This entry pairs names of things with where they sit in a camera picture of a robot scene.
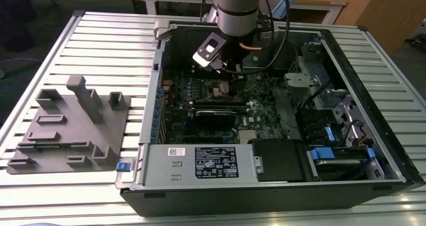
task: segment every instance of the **gray plastic part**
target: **gray plastic part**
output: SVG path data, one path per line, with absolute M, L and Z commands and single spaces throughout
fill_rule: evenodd
M 65 123 L 66 118 L 64 115 L 40 115 L 36 119 L 38 124 L 54 124 L 54 123 Z
M 92 159 L 96 161 L 98 165 L 105 165 L 116 163 L 118 157 L 110 150 L 109 146 L 105 148 L 105 152 L 102 152 L 101 149 L 97 146 L 94 146 Z
M 81 75 L 70 75 L 66 81 L 66 88 L 68 90 L 73 91 L 74 96 L 78 99 L 80 106 L 82 110 L 85 111 L 88 117 L 90 118 L 92 122 L 100 123 L 102 121 L 101 114 L 98 112 L 97 106 L 96 106 L 96 100 L 92 99 L 92 95 L 97 96 L 97 93 L 92 90 L 89 92 L 85 89 L 85 79 Z
M 110 92 L 108 98 L 109 107 L 112 110 L 122 110 L 126 108 L 124 96 L 121 92 Z
M 89 161 L 89 159 L 85 157 L 85 155 L 68 155 L 66 156 L 66 164 L 70 167 L 84 167 L 84 166 L 89 166 L 92 164 L 92 162 Z
M 46 112 L 54 111 L 60 113 L 54 104 L 54 100 L 61 100 L 60 94 L 54 89 L 45 89 L 40 92 L 36 102 Z
M 16 170 L 20 169 L 32 169 L 36 164 L 36 161 L 29 157 L 22 157 L 20 159 L 12 159 L 8 163 L 8 166 Z
M 60 134 L 56 131 L 52 132 L 30 132 L 28 134 L 26 139 L 29 141 L 46 141 L 46 140 L 57 140 L 60 138 Z
M 114 105 L 118 107 L 112 110 L 110 96 L 97 96 L 94 90 L 85 90 L 81 84 L 84 81 L 84 77 L 73 77 L 68 82 L 69 88 L 74 89 L 77 94 L 86 94 L 88 101 L 85 96 L 60 96 L 56 90 L 41 90 L 40 99 L 50 100 L 48 110 L 37 110 L 8 164 L 9 174 L 114 170 L 130 97 L 113 92 L 117 96 L 113 96 L 113 99 L 117 99 Z M 101 122 L 96 124 L 82 109 L 86 102 L 90 102 L 88 107 L 94 107 L 101 117 Z M 45 123 L 45 119 L 52 119 L 53 122 Z

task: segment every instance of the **metal cylinder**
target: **metal cylinder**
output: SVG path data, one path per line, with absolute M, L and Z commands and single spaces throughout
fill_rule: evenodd
M 217 21 L 217 0 L 212 0 L 212 7 L 207 14 L 205 21 L 207 22 L 216 22 Z
M 259 0 L 216 0 L 217 27 L 231 36 L 247 35 L 255 28 Z

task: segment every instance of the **white sticker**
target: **white sticker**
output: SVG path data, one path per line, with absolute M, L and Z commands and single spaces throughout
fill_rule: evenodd
M 184 156 L 185 149 L 184 148 L 168 148 L 168 156 Z

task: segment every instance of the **black cable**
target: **black cable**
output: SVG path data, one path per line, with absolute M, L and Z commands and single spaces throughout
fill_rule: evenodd
M 269 22 L 271 22 L 271 41 L 267 43 L 265 46 L 261 47 L 261 50 L 268 49 L 273 45 L 273 38 L 275 38 L 272 9 L 271 9 L 271 5 L 268 3 L 268 0 L 264 0 L 264 1 L 265 1 L 265 4 L 267 4 L 267 10 L 268 10 L 268 16 L 269 16 Z
M 280 115 L 277 114 L 277 118 L 279 118 L 279 120 L 288 126 L 288 127 L 291 127 L 291 128 L 295 128 L 295 129 L 297 129 L 297 130 L 300 130 L 300 128 L 299 127 L 295 127 L 295 126 L 292 126 L 292 125 L 289 125 L 283 119 L 281 119 L 281 117 L 280 117 Z
M 327 88 L 327 86 L 329 85 L 331 80 L 328 80 L 321 86 L 319 86 L 317 90 L 315 91 L 315 93 L 307 98 L 307 100 L 304 101 L 303 105 L 301 105 L 301 109 L 304 108 L 304 106 L 307 105 L 307 103 L 315 99 L 315 97 L 324 91 L 324 89 Z
M 345 145 L 345 139 L 347 139 L 347 136 L 348 136 L 348 132 L 351 132 L 352 125 L 353 125 L 357 121 L 359 121 L 359 120 L 352 120 L 351 123 L 348 124 L 347 131 L 345 131 L 345 133 L 344 133 L 344 137 L 341 138 L 341 143 L 340 143 L 340 146 L 339 146 L 339 147 L 344 147 L 344 145 Z
M 259 70 L 247 71 L 247 72 L 237 72 L 237 71 L 231 71 L 231 70 L 227 70 L 227 69 L 225 69 L 225 70 L 224 70 L 225 73 L 233 74 L 233 75 L 252 75 L 252 74 L 257 74 L 257 73 L 260 73 L 260 72 L 267 71 L 267 70 L 272 67 L 272 65 L 273 65 L 273 63 L 275 63 L 275 61 L 276 61 L 276 59 L 277 59 L 277 56 L 279 56 L 279 54 L 280 54 L 280 52 L 281 52 L 281 50 L 283 50 L 283 46 L 284 46 L 284 44 L 285 44 L 285 42 L 287 42 L 287 38 L 288 38 L 288 32 L 289 32 L 289 17 L 288 17 L 288 16 L 289 16 L 289 0 L 285 0 L 285 12 L 287 12 L 287 17 L 285 17 L 285 33 L 284 33 L 284 37 L 283 37 L 283 39 L 281 39 L 281 43 L 280 43 L 280 45 L 279 45 L 277 52 L 276 52 L 276 54 L 275 54 L 275 56 L 273 56 L 271 62 L 267 64 L 265 67 L 263 67 L 263 68 L 259 69 Z
M 201 0 L 201 7 L 200 7 L 200 22 L 203 22 L 203 9 L 204 9 L 205 0 Z

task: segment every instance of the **motherboard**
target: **motherboard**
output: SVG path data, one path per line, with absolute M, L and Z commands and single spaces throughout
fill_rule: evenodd
M 247 144 L 283 138 L 272 89 L 279 78 L 247 76 L 245 87 L 229 96 L 228 81 L 165 71 L 167 144 Z

